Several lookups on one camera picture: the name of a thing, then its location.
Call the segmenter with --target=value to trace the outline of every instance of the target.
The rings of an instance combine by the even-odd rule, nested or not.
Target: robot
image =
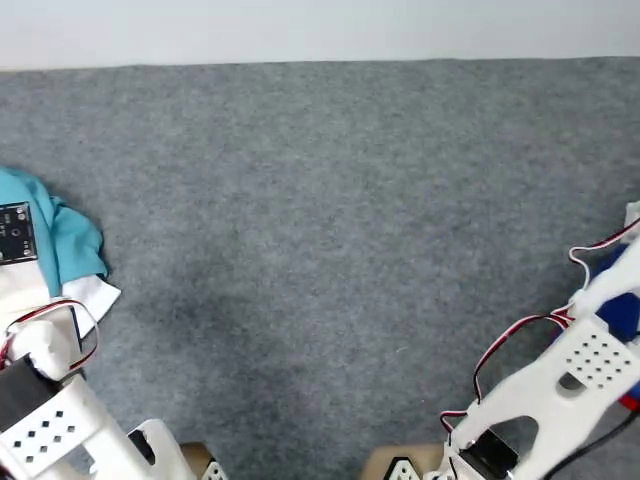
[[[160,420],[120,429],[81,375],[97,323],[95,344],[83,344],[76,313],[84,306],[31,288],[40,273],[29,205],[0,213],[0,478],[226,480],[204,446],[180,447]],[[81,448],[94,462],[88,474],[65,460]]]
[[[640,289],[636,231],[640,230],[640,205],[633,205],[624,230],[596,245],[570,251],[570,258],[585,268],[586,279],[569,303],[549,314],[519,320],[483,355],[474,372],[477,398],[464,411],[441,414],[448,433],[443,445],[379,450],[367,464],[363,480],[549,479],[640,414],[635,405],[620,427],[581,447],[606,410],[633,392],[640,381],[640,303],[629,318],[625,317],[629,309],[622,310],[623,320],[634,324],[632,335],[626,337],[621,333],[628,329],[620,328],[620,309],[611,308],[610,303]],[[24,219],[28,206],[19,208]],[[8,269],[9,278],[16,282],[37,273],[33,229],[28,221],[23,229],[25,235],[10,240],[1,241],[0,236],[0,268]],[[626,240],[625,248],[618,249],[610,265],[591,280],[589,268],[576,255],[620,239]],[[18,300],[12,301],[13,310],[5,309],[0,317],[6,323],[0,346],[0,478],[227,479],[206,449],[181,448],[160,420],[144,422],[129,434],[120,429],[80,374],[98,341],[97,324],[95,345],[81,340],[75,315],[83,308],[81,303],[58,298],[25,308]],[[537,321],[553,322],[559,329],[557,339],[537,360],[483,396],[477,374],[484,362],[520,328]],[[530,450],[519,455],[492,427],[522,416],[537,422],[538,433]],[[450,417],[462,420],[453,427]],[[94,461],[88,474],[65,460],[79,448]]]
[[[547,315],[525,317],[507,329],[478,362],[476,399],[466,410],[445,411],[443,445],[383,447],[367,463],[362,480],[548,480],[564,467],[628,427],[639,415],[640,202],[627,206],[626,227],[569,258],[585,281],[567,303]],[[581,252],[616,245],[591,270]],[[523,326],[551,321],[559,334],[534,362],[502,380],[486,396],[478,383],[484,362]],[[631,409],[614,430],[582,446],[615,402]],[[453,427],[448,418],[461,419]],[[518,454],[493,427],[521,417],[537,423],[528,451]]]

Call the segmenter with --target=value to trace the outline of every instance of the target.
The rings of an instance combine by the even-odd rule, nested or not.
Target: circuit board
[[[28,262],[37,258],[29,204],[0,205],[0,265]]]

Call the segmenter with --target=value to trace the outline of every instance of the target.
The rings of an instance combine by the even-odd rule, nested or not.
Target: black cable
[[[622,432],[624,432],[635,421],[636,418],[638,418],[639,415],[640,415],[640,407],[638,407],[635,410],[633,410],[629,414],[629,416],[627,418],[625,418],[622,421],[622,423],[620,423],[620,425],[618,425],[616,428],[611,430],[609,433],[601,436],[600,438],[598,438],[598,439],[594,440],[593,442],[585,445],[584,447],[579,448],[578,450],[573,452],[571,455],[569,455],[567,458],[562,460],[558,465],[553,467],[549,471],[549,473],[547,473],[547,475],[544,477],[543,480],[550,480],[551,477],[553,477],[560,470],[564,469],[567,465],[570,465],[571,463],[575,462],[579,458],[582,458],[585,455],[587,455],[588,453],[593,452],[595,449],[600,448],[602,445],[607,443],[609,440],[611,440],[614,437],[620,435]]]

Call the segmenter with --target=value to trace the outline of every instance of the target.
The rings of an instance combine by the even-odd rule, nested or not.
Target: floor
[[[104,231],[90,383],[234,480],[356,478],[444,440],[473,366],[640,198],[640,59],[0,75],[0,156]],[[544,348],[514,337],[483,380]],[[624,414],[614,408],[601,429]],[[557,478],[637,478],[640,426]]]

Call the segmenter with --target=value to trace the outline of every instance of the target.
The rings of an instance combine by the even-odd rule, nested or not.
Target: black electronic component
[[[37,258],[29,204],[0,205],[0,266]]]
[[[129,434],[129,440],[131,440],[131,443],[135,445],[140,455],[144,457],[149,465],[153,466],[156,464],[156,454],[153,453],[153,448],[151,448],[151,445],[147,442],[147,437],[144,436],[142,430],[134,430],[131,432]]]
[[[484,432],[473,445],[462,450],[460,458],[487,480],[507,478],[509,471],[518,464],[518,453],[491,430]]]
[[[60,388],[40,375],[27,356],[0,370],[0,432],[55,397]]]

